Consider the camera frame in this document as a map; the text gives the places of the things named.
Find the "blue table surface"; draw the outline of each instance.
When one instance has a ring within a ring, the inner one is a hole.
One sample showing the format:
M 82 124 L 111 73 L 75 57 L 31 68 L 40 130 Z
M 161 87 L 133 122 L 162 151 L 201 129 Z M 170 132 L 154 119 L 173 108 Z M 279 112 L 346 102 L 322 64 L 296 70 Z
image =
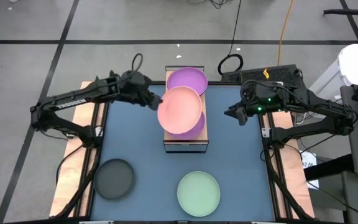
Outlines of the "blue table surface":
M 162 96 L 165 86 L 151 86 Z M 115 102 L 109 107 L 100 164 L 121 158 L 135 172 L 132 192 L 119 201 L 94 195 L 92 220 L 120 221 L 273 221 L 273 208 L 256 116 L 245 126 L 223 114 L 239 101 L 238 86 L 209 86 L 206 114 L 209 146 L 205 154 L 167 154 L 156 111 Z M 192 217 L 177 200 L 177 185 L 187 173 L 211 174 L 221 190 L 217 209 Z

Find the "wooden box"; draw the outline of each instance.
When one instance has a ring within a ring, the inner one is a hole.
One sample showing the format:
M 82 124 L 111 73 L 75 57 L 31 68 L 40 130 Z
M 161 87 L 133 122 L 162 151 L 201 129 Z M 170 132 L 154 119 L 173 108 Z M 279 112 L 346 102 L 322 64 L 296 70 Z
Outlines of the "wooden box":
M 165 81 L 174 72 L 174 70 L 167 70 Z M 193 140 L 177 140 L 173 139 L 166 131 L 164 131 L 164 149 L 166 153 L 205 153 L 208 148 L 208 132 L 207 132 L 207 114 L 205 107 L 205 93 L 201 96 L 201 103 L 203 104 L 203 113 L 205 116 L 205 126 L 200 135 Z

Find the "purple plate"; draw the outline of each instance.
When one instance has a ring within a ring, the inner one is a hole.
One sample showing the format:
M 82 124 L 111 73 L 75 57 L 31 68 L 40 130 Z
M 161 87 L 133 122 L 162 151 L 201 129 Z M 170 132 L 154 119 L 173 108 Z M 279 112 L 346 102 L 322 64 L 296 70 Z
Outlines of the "purple plate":
M 171 135 L 173 138 L 177 140 L 193 140 L 201 134 L 202 130 L 204 129 L 204 126 L 205 126 L 205 116 L 204 113 L 201 112 L 200 119 L 192 129 L 182 134 L 169 133 L 169 135 Z
M 168 90 L 177 86 L 190 87 L 201 95 L 208 86 L 208 79 L 206 78 L 206 75 L 197 68 L 181 68 L 174 71 L 167 80 Z

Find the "pink plate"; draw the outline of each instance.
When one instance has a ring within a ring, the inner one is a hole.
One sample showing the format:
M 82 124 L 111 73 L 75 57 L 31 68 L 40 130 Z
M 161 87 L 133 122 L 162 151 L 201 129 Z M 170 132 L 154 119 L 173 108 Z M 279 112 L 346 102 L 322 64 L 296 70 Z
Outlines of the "pink plate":
M 196 126 L 201 116 L 201 98 L 192 88 L 178 86 L 162 96 L 157 116 L 162 128 L 172 134 L 182 134 Z

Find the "sticker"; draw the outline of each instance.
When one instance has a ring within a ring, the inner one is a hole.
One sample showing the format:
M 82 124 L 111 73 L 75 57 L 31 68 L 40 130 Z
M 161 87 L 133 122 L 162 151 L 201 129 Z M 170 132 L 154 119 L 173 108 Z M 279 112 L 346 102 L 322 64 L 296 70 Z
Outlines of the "sticker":
M 265 68 L 265 70 L 264 70 L 264 75 L 265 75 L 266 79 L 269 79 L 269 73 L 267 72 L 267 68 Z
M 302 164 L 303 164 L 304 169 L 317 165 L 317 159 L 313 155 L 316 155 L 316 154 L 314 154 L 314 153 L 312 154 L 311 152 L 308 152 L 308 151 L 302 153 Z M 310 183 L 315 185 L 316 187 L 319 187 L 318 180 L 312 180 L 312 181 L 310 181 Z M 308 188 L 316 189 L 309 183 L 308 183 Z

